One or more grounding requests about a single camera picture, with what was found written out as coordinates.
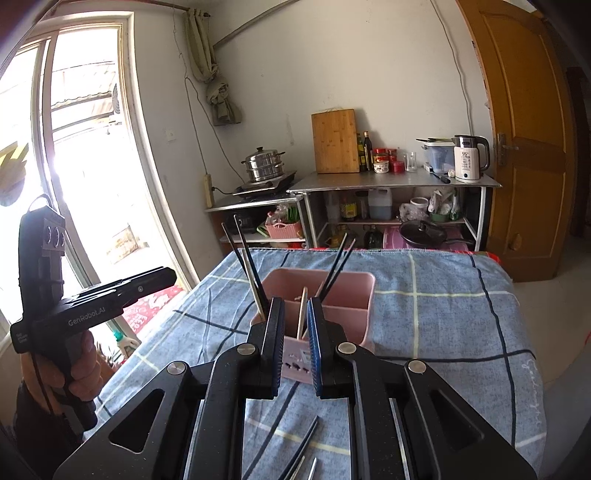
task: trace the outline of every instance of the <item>glass cup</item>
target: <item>glass cup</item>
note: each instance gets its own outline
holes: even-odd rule
[[[417,154],[415,152],[402,154],[402,159],[406,171],[417,171]]]

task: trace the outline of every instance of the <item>frying pan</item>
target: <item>frying pan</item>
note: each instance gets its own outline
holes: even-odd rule
[[[404,241],[416,248],[439,249],[443,244],[460,242],[474,247],[473,240],[463,238],[447,238],[446,230],[435,223],[425,220],[411,220],[400,226],[400,236]]]

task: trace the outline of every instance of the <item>door handle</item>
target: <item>door handle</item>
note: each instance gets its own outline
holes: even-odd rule
[[[505,134],[497,134],[496,144],[498,146],[498,163],[500,167],[507,165],[507,150],[518,151],[519,147],[507,145],[507,137]]]

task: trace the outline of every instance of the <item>white kettle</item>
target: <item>white kettle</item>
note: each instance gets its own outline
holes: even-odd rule
[[[453,138],[453,154],[456,163],[456,180],[465,183],[477,183],[480,175],[491,166],[491,148],[484,137],[472,135],[456,135]],[[484,145],[486,164],[480,166],[478,144]]]

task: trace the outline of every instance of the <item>red jar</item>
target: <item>red jar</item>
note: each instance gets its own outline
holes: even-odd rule
[[[388,149],[388,161],[390,162],[390,171],[394,173],[394,162],[397,161],[398,150],[396,148]]]
[[[392,166],[392,171],[394,173],[404,173],[404,162],[403,161],[395,160],[393,162],[390,162],[390,165]]]

